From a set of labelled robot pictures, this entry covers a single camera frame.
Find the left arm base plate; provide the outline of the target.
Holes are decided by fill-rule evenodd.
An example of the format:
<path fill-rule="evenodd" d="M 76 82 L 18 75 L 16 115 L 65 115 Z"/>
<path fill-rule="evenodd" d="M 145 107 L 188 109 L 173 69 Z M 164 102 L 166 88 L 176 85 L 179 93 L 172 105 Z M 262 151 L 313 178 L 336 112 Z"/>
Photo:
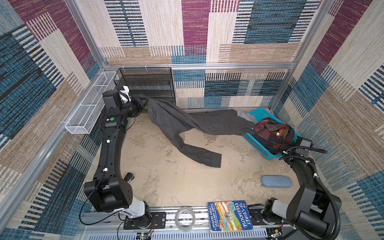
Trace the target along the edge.
<path fill-rule="evenodd" d="M 151 213 L 150 217 L 146 215 L 130 219 L 126 217 L 125 223 L 123 226 L 124 230 L 149 230 L 151 228 L 164 229 L 166 225 L 166 212 L 155 212 Z"/>

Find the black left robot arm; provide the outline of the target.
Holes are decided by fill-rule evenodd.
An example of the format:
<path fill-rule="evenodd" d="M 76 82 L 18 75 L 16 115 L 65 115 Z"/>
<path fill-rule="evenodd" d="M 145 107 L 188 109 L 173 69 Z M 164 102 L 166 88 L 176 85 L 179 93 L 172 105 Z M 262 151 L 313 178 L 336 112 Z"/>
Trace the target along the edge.
<path fill-rule="evenodd" d="M 100 114 L 99 130 L 102 147 L 97 170 L 92 181 L 84 184 L 84 193 L 97 212 L 122 213 L 135 224 L 147 226 L 152 221 L 149 206 L 134 197 L 130 180 L 121 173 L 121 152 L 126 133 L 147 104 L 140 95 L 125 94 L 118 90 L 103 93 L 105 106 Z"/>

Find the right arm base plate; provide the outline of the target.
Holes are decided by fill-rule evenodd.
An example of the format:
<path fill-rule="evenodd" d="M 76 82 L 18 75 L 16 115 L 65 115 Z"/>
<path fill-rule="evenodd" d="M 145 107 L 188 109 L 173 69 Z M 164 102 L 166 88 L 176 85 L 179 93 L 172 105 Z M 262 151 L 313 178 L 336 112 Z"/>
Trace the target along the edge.
<path fill-rule="evenodd" d="M 264 213 L 264 206 L 251 206 L 248 207 L 252 224 L 254 226 L 266 226 L 266 225 L 281 225 L 282 217 L 279 217 L 273 213 Z"/>

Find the dark grey pinstripe shirt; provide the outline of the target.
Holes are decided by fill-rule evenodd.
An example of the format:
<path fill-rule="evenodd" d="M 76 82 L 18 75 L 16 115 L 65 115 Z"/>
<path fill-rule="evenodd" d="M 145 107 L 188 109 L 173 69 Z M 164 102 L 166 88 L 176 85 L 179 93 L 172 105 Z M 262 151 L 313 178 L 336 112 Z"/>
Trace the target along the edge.
<path fill-rule="evenodd" d="M 255 124 L 238 116 L 232 109 L 217 110 L 211 112 L 186 113 L 179 107 L 152 98 L 148 101 L 147 109 L 149 117 L 163 132 L 168 140 L 185 156 L 199 164 L 212 168 L 220 168 L 222 155 L 207 149 L 188 145 L 180 134 L 191 129 L 197 129 L 205 134 L 237 135 L 255 133 Z"/>

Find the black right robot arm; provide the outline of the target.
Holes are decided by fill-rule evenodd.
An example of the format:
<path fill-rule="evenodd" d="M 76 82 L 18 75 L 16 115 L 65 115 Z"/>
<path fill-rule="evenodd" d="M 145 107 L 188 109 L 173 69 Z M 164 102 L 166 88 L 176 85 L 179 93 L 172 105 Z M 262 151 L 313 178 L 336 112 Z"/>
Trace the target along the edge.
<path fill-rule="evenodd" d="M 266 224 L 288 223 L 310 240 L 335 240 L 341 230 L 342 201 L 323 184 L 315 161 L 309 157 L 311 151 L 327 153 L 303 137 L 281 149 L 280 160 L 295 172 L 300 188 L 289 204 L 276 198 L 267 200 L 263 220 Z"/>

